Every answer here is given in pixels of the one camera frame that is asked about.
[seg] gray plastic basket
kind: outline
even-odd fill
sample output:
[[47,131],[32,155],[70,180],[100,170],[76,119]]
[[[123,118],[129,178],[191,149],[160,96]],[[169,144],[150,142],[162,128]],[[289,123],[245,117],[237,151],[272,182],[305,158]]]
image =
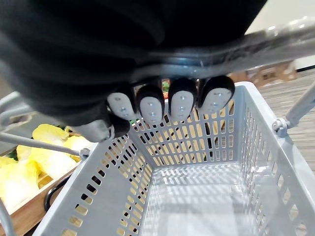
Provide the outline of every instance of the gray plastic basket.
[[315,235],[312,171],[253,84],[233,102],[97,144],[34,235]]

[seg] yellow cabbage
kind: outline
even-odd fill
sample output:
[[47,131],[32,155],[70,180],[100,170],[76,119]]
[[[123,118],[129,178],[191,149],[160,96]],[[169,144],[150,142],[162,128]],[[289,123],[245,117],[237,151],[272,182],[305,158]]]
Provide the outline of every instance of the yellow cabbage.
[[9,211],[38,193],[37,177],[33,161],[8,164],[0,169],[0,197]]
[[35,140],[62,146],[69,133],[50,124],[39,125],[32,133]]
[[27,161],[29,156],[31,155],[31,147],[18,145],[16,147],[16,153],[19,161]]
[[0,156],[0,168],[2,168],[5,165],[13,163],[17,163],[17,161],[7,156]]
[[39,169],[53,179],[60,178],[76,166],[69,154],[41,148],[32,147],[29,160],[35,161]]

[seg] produce display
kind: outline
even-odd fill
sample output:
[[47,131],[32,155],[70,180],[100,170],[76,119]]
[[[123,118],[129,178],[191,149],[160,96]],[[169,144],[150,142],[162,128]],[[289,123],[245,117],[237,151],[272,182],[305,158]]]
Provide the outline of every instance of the produce display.
[[[67,127],[63,130],[50,124],[38,126],[32,138],[73,150],[92,145]],[[10,212],[22,201],[35,196],[50,181],[71,171],[80,160],[79,156],[64,152],[18,145],[9,154],[0,156],[0,197],[4,205]]]

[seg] white wall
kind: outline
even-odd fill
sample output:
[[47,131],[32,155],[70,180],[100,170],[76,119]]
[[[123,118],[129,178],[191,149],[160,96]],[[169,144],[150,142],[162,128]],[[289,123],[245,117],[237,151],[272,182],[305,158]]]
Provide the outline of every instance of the white wall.
[[[246,33],[285,24],[303,16],[315,17],[315,0],[268,0]],[[315,56],[297,59],[296,68],[315,65]]]

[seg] basket handle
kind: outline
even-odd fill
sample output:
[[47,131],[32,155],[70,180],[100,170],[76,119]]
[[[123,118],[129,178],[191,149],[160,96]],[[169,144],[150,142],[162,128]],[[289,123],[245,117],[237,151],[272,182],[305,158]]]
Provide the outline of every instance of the basket handle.
[[76,150],[69,149],[67,147],[54,145],[54,144],[48,144],[42,141],[25,138],[18,135],[2,133],[2,132],[0,132],[0,140],[2,142],[7,142],[10,144],[18,144],[18,145],[24,145],[24,146],[33,147],[33,148],[44,148],[48,150],[66,152],[71,155],[80,156],[82,159],[86,159],[90,154],[90,150],[88,148],[83,148],[80,151],[76,151]]
[[34,113],[18,92],[12,92],[0,100],[0,128],[5,130],[11,124],[29,122]]
[[0,221],[6,236],[16,236],[12,219],[0,199]]
[[287,129],[297,126],[300,119],[315,106],[315,82],[297,100],[297,102],[287,111],[285,118],[278,118],[272,128],[278,134],[284,135]]

